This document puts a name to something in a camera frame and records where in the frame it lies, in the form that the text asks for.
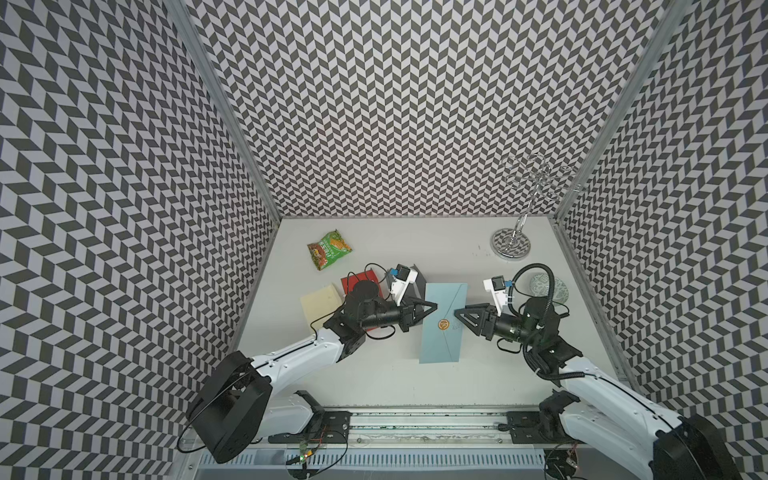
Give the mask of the light blue envelope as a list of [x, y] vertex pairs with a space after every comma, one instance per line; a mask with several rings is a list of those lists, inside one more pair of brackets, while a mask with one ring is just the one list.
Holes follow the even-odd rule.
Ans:
[[458, 362], [464, 325], [454, 311], [466, 306], [466, 283], [428, 283], [426, 300], [437, 309], [422, 322], [420, 364]]

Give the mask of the red envelope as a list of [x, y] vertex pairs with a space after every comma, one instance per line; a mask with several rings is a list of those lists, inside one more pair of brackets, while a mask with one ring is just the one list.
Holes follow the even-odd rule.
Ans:
[[342, 311], [346, 318], [358, 325], [361, 321], [372, 315], [379, 307], [383, 306], [381, 288], [376, 275], [368, 270], [353, 277], [345, 277], [342, 281], [346, 296]]

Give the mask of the cream yellow envelope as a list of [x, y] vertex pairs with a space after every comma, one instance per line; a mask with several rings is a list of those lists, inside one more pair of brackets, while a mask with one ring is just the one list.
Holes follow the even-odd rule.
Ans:
[[327, 318], [342, 303], [342, 297], [333, 284], [300, 297], [300, 304], [308, 325], [318, 318]]

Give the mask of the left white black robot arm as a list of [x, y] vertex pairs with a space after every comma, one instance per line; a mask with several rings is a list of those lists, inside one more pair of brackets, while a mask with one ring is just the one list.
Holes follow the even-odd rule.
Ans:
[[247, 357], [235, 351], [221, 360], [186, 412], [188, 426], [213, 459], [227, 463], [257, 438], [305, 431], [319, 405], [306, 393], [284, 399], [278, 394], [351, 356], [370, 329], [397, 326], [407, 332], [437, 310], [435, 302], [407, 296], [408, 285], [394, 281], [387, 300], [375, 282], [359, 281], [310, 337], [271, 353]]

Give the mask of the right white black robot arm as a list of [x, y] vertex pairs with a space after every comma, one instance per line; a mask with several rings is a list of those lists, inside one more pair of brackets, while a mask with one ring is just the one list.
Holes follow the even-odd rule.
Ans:
[[717, 427], [685, 417], [622, 385], [559, 334], [561, 317], [545, 297], [517, 313], [491, 304], [457, 309], [474, 335], [519, 344], [526, 365], [557, 386], [542, 414], [547, 441], [587, 444], [639, 479], [738, 479], [741, 474]]

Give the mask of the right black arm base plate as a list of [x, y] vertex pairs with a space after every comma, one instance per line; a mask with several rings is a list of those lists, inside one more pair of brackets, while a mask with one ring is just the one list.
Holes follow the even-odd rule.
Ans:
[[560, 415], [571, 404], [580, 402], [578, 396], [567, 391], [553, 391], [535, 411], [508, 411], [506, 421], [497, 424], [496, 429], [509, 433], [514, 444], [579, 443], [566, 433]]

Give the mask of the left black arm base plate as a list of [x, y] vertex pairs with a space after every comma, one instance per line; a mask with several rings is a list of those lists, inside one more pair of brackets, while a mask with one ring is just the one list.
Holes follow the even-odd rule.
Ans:
[[351, 426], [352, 412], [327, 409], [307, 391], [270, 401], [259, 437], [270, 444], [343, 444]]

